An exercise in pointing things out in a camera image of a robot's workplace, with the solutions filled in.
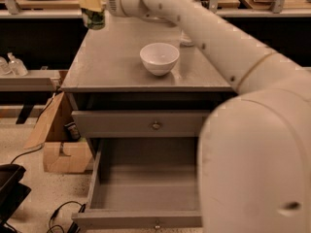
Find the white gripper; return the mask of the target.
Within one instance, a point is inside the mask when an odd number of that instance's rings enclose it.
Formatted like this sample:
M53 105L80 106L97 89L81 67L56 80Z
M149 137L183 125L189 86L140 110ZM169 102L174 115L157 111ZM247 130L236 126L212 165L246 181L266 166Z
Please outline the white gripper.
M102 0L78 0L82 9L93 12L103 10ZM106 9L115 17L141 17L143 4L141 0L106 0Z

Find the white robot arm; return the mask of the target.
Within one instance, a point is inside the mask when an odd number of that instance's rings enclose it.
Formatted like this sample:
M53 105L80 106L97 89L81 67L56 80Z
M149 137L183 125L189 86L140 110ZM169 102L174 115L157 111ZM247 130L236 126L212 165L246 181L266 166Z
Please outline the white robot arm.
M310 233L310 72L192 0L97 1L178 25L237 94L200 132L206 233Z

